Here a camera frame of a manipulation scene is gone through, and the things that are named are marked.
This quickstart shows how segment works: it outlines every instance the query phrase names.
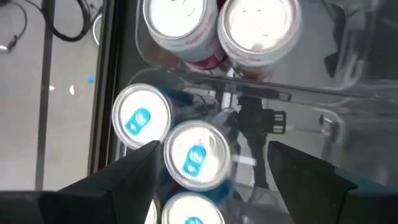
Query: drink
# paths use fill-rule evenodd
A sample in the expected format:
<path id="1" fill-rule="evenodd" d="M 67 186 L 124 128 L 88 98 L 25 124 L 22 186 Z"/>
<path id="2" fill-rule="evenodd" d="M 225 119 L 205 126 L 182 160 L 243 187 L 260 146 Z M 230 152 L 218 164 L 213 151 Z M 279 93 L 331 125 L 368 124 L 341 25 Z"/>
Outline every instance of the drink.
<path id="1" fill-rule="evenodd" d="M 215 0 L 144 0 L 142 11 L 152 38 L 189 67 L 210 70 L 225 59 Z"/>
<path id="2" fill-rule="evenodd" d="M 235 72 L 266 77 L 298 42 L 301 10 L 297 0 L 229 0 L 218 19 L 218 36 Z"/>
<path id="3" fill-rule="evenodd" d="M 174 124 L 200 119 L 218 111 L 214 98 L 147 84 L 126 87 L 116 98 L 112 123 L 118 138 L 130 149 L 153 140 L 163 142 Z"/>
<path id="4" fill-rule="evenodd" d="M 170 132 L 164 144 L 164 161 L 170 175 L 188 190 L 215 189 L 231 174 L 231 147 L 216 126 L 186 121 Z"/>
<path id="5" fill-rule="evenodd" d="M 145 219 L 145 224 L 157 224 L 160 221 L 160 206 L 157 198 L 154 197 L 150 202 L 150 206 L 147 213 L 147 218 Z"/>
<path id="6" fill-rule="evenodd" d="M 162 212 L 162 224 L 225 224 L 217 206 L 205 196 L 185 192 L 172 197 Z"/>

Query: aluminum can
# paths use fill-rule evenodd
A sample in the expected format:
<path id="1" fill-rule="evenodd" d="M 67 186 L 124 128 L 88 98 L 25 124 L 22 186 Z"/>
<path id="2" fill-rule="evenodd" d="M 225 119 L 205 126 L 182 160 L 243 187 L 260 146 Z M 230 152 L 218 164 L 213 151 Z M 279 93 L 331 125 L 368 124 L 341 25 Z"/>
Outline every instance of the aluminum can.
<path id="1" fill-rule="evenodd" d="M 203 195 L 184 192 L 172 197 L 162 212 L 162 224 L 225 224 L 217 206 Z"/>
<path id="2" fill-rule="evenodd" d="M 298 0 L 228 0 L 218 18 L 218 36 L 235 72 L 264 77 L 298 42 Z"/>
<path id="3" fill-rule="evenodd" d="M 148 209 L 147 217 L 145 219 L 145 224 L 158 224 L 160 223 L 160 216 L 161 211 L 160 211 L 160 205 L 159 201 L 157 200 L 157 197 L 154 196 L 152 201 L 150 202 L 150 206 Z"/>
<path id="4" fill-rule="evenodd" d="M 112 124 L 118 138 L 130 149 L 153 140 L 163 142 L 173 125 L 200 119 L 218 111 L 214 98 L 184 91 L 161 91 L 148 84 L 126 87 L 115 99 Z"/>
<path id="5" fill-rule="evenodd" d="M 216 0 L 144 0 L 142 11 L 152 38 L 189 67 L 210 70 L 226 58 Z"/>
<path id="6" fill-rule="evenodd" d="M 210 123 L 186 121 L 170 132 L 164 161 L 182 187 L 204 192 L 217 188 L 231 174 L 231 147 L 226 136 Z"/>

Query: gray floor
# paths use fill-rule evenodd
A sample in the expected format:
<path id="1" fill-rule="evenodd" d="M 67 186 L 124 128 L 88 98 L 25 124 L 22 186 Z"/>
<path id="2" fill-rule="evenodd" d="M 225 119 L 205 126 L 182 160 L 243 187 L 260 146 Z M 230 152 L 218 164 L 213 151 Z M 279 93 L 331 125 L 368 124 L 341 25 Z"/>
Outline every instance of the gray floor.
<path id="1" fill-rule="evenodd" d="M 50 86 L 41 86 L 45 24 L 36 8 L 25 35 L 9 55 L 0 55 L 0 190 L 34 189 L 40 91 L 49 88 L 44 189 L 60 189 L 87 173 L 88 146 L 98 47 L 91 33 L 77 43 L 53 38 Z M 95 6 L 101 0 L 89 0 Z M 55 26 L 73 35 L 81 29 L 75 1 L 56 1 Z M 0 8 L 0 44 L 23 26 L 15 6 Z"/>

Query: can top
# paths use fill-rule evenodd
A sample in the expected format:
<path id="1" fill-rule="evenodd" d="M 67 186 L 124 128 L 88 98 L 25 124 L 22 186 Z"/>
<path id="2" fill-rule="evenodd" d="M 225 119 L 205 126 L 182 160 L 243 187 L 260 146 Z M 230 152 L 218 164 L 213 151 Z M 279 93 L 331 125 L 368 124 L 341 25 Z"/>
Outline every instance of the can top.
<path id="1" fill-rule="evenodd" d="M 154 200 L 150 202 L 147 218 L 145 224 L 156 224 L 157 223 L 157 210 Z"/>
<path id="2" fill-rule="evenodd" d="M 131 149 L 150 141 L 163 141 L 171 127 L 171 108 L 166 97 L 148 84 L 126 87 L 116 98 L 112 123 L 118 138 Z"/>
<path id="3" fill-rule="evenodd" d="M 148 28 L 166 39 L 193 32 L 200 24 L 207 0 L 144 0 Z"/>
<path id="4" fill-rule="evenodd" d="M 179 124 L 164 144 L 170 175 L 188 190 L 206 191 L 222 183 L 231 172 L 229 144 L 212 124 L 193 120 Z"/>
<path id="5" fill-rule="evenodd" d="M 295 32 L 295 0 L 228 1 L 223 24 L 232 42 L 246 52 L 263 54 L 278 49 Z"/>
<path id="6" fill-rule="evenodd" d="M 208 198 L 185 192 L 175 195 L 165 204 L 162 223 L 225 224 L 225 221 L 216 205 Z"/>

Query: wire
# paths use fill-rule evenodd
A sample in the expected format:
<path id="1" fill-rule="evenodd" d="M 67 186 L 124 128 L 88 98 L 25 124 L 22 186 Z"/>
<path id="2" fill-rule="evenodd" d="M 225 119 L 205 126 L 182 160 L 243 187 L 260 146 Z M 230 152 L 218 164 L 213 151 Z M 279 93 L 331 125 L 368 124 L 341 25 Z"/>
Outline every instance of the wire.
<path id="1" fill-rule="evenodd" d="M 50 16 L 49 16 L 48 12 L 46 11 L 46 9 L 40 8 L 39 6 L 37 6 L 30 0 L 23 0 L 23 1 L 31 4 L 37 10 L 39 10 L 40 13 L 43 15 L 44 21 L 47 24 L 47 26 L 49 27 L 49 29 L 51 30 L 51 32 L 59 39 L 67 41 L 67 42 L 76 42 L 76 41 L 81 40 L 88 33 L 88 31 L 90 31 L 90 28 L 94 23 L 94 19 L 91 20 L 91 12 L 90 12 L 90 8 L 92 8 L 92 7 L 86 2 L 86 0 L 76 0 L 76 2 L 79 4 L 80 10 L 81 10 L 81 13 L 83 16 L 83 27 L 81 28 L 81 31 L 78 35 L 76 35 L 74 37 L 69 37 L 65 34 L 62 34 L 61 32 L 59 32 L 57 30 L 57 28 L 55 28 L 54 23 L 50 19 Z M 98 16 L 98 14 L 101 13 L 101 11 L 102 11 L 102 7 L 100 7 L 100 9 L 98 10 L 98 12 L 94 18 L 96 18 Z"/>
<path id="2" fill-rule="evenodd" d="M 0 45 L 0 51 L 10 53 L 14 47 L 17 45 L 18 40 L 25 34 L 26 27 L 27 27 L 27 13 L 25 8 L 16 2 L 9 2 L 9 4 L 13 4 L 21 9 L 22 13 L 24 14 L 24 27 L 22 28 L 21 32 L 18 35 L 14 35 L 12 40 L 7 44 L 7 46 Z"/>

